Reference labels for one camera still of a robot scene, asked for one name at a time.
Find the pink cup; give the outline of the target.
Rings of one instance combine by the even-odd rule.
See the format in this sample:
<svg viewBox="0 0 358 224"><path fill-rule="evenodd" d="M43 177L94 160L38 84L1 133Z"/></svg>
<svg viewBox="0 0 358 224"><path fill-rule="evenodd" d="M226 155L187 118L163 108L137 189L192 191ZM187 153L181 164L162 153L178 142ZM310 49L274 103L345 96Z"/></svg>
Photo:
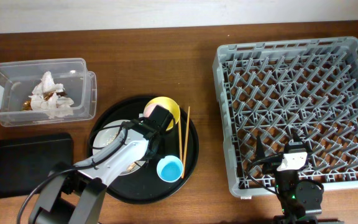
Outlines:
<svg viewBox="0 0 358 224"><path fill-rule="evenodd" d="M157 106L156 103L152 103L152 104L149 104L148 106L146 106L144 109L144 112L143 112L144 117L146 117L146 118L149 117L152 114L152 112L156 106Z"/></svg>

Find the yellow bowl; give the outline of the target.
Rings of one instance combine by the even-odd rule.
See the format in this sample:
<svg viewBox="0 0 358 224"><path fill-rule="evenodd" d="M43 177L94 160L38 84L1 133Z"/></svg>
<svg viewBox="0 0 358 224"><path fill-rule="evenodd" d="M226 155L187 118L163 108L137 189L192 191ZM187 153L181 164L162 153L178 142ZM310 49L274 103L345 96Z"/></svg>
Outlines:
<svg viewBox="0 0 358 224"><path fill-rule="evenodd" d="M170 122L170 124L167 128L167 131L170 131L171 129L173 129L178 124L179 105L173 99L166 97L166 96L159 96L159 97L153 98L146 104L146 106L148 106L149 104L152 104L152 103L156 103L157 105L169 110L169 112L173 115L175 120Z"/></svg>

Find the round black serving tray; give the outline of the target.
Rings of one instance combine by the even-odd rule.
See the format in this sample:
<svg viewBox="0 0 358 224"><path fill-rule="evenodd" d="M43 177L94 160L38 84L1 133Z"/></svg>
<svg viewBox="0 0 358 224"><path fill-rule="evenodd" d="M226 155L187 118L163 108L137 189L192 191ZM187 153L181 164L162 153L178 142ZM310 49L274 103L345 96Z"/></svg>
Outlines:
<svg viewBox="0 0 358 224"><path fill-rule="evenodd" d="M134 96L122 100L108 108L97 120L91 132L99 130L119 119L133 119L143 112L152 95ZM163 200L177 192L192 175L199 154L198 134L192 120L187 119L184 109L180 110L182 135L189 128L186 153L185 176L174 183L164 182L157 175L158 160L149 160L132 174L119 176L106 193L122 202L131 204L148 204Z"/></svg>

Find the blue cup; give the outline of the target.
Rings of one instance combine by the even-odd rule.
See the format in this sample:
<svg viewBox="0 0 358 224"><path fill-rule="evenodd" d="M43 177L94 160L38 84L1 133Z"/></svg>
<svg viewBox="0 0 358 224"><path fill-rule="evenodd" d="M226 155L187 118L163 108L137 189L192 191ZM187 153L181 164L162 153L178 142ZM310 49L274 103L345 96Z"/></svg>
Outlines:
<svg viewBox="0 0 358 224"><path fill-rule="evenodd" d="M157 175L161 180L174 183L181 178L183 163L176 156L165 156L157 164Z"/></svg>

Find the grey plate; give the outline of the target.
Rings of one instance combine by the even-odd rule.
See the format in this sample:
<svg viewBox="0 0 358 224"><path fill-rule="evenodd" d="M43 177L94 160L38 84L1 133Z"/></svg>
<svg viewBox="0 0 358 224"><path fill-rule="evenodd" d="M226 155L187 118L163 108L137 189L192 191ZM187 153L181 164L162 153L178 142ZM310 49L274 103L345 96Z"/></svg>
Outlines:
<svg viewBox="0 0 358 224"><path fill-rule="evenodd" d="M107 146L107 140L112 136L116 131L119 130L119 126L122 122L127 121L127 119L119 119L116 121L112 121L105 125L104 127L109 127L109 129L104 129L99 131L93 140L93 148L92 148L92 155L99 152L98 147Z"/></svg>

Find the white napkin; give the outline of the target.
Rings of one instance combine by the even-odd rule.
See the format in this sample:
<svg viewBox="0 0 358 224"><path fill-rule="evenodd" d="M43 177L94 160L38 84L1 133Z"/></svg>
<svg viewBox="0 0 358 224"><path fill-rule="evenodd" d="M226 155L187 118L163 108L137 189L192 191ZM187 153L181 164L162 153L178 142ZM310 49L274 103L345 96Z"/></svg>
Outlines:
<svg viewBox="0 0 358 224"><path fill-rule="evenodd" d="M66 97L64 85L55 83L50 71L43 74L40 83L32 90L30 110L45 111L50 119L64 118L74 114L74 101Z"/></svg>

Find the gold foil wrapper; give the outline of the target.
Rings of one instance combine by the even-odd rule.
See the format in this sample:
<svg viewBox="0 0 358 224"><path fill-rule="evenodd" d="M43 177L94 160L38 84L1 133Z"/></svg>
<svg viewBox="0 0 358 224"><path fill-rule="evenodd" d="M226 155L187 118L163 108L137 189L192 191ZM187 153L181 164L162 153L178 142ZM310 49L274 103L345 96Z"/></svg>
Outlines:
<svg viewBox="0 0 358 224"><path fill-rule="evenodd" d="M44 100L48 100L49 98L51 98L53 96L54 92L48 92L48 93L44 93L43 97ZM61 97L61 96L66 96L67 94L63 91L63 92L58 92L57 96ZM31 108L31 100L27 100L24 102L23 106L22 106L22 111L30 111L32 110Z"/></svg>

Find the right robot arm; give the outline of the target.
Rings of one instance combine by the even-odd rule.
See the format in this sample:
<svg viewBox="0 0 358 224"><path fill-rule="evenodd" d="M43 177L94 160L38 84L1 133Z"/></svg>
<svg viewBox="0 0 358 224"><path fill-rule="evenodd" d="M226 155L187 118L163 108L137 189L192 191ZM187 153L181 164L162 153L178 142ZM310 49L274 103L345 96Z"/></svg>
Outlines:
<svg viewBox="0 0 358 224"><path fill-rule="evenodd" d="M260 137L257 137L253 165L261 165L263 174L275 178L275 194L282 206L282 215L273 218L274 223L318 223L322 213L324 186L310 179L300 179L299 171L309 163L312 150L297 134L288 142L284 151L266 156Z"/></svg>

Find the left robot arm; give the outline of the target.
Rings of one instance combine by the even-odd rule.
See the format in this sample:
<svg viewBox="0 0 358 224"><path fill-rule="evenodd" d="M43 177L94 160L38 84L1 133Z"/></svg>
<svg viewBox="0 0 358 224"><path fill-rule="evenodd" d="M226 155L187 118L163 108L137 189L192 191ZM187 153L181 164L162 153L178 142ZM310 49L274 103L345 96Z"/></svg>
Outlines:
<svg viewBox="0 0 358 224"><path fill-rule="evenodd" d="M177 118L157 105L148 117L122 122L112 143L72 166L51 171L34 193L29 223L97 223L108 187L131 164L153 158Z"/></svg>

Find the grey dishwasher rack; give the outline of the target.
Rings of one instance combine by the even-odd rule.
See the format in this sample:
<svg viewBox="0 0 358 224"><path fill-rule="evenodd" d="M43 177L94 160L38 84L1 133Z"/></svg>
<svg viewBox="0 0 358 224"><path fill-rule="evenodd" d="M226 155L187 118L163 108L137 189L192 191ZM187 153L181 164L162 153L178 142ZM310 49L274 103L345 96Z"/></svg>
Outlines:
<svg viewBox="0 0 358 224"><path fill-rule="evenodd" d="M358 39L221 45L213 62L230 193L268 195L273 175L252 166L257 136L266 156L293 134L312 150L299 176L326 190L358 189Z"/></svg>

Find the peanut shells and rice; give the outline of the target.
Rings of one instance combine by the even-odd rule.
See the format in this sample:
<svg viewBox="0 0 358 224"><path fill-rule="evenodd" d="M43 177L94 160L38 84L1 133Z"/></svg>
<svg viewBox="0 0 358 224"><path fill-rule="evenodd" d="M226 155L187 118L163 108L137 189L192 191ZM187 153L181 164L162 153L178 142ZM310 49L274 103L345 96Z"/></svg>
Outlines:
<svg viewBox="0 0 358 224"><path fill-rule="evenodd" d="M116 131L112 136L110 136L110 138L107 140L107 144L111 144L117 138L118 133L119 131ZM121 172L121 175L131 174L140 169L144 164L144 161L135 161L130 164L125 171Z"/></svg>

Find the clear plastic bin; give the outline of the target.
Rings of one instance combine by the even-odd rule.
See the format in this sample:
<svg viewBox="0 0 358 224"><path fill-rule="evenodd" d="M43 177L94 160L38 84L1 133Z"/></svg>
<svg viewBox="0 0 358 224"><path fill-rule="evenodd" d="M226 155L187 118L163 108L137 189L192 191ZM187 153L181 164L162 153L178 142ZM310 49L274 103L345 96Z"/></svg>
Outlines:
<svg viewBox="0 0 358 224"><path fill-rule="evenodd" d="M34 88L50 72L63 85L69 108L25 110ZM5 127L86 121L94 118L97 105L96 74L82 58L59 58L0 63L0 124Z"/></svg>

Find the black rectangular tray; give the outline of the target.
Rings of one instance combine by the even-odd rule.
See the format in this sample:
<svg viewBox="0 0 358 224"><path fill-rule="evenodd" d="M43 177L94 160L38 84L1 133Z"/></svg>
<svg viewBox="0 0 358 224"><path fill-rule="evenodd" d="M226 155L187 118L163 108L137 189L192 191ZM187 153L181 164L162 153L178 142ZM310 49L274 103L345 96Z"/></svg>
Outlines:
<svg viewBox="0 0 358 224"><path fill-rule="evenodd" d="M60 162L73 163L68 133L0 140L0 198L30 194Z"/></svg>

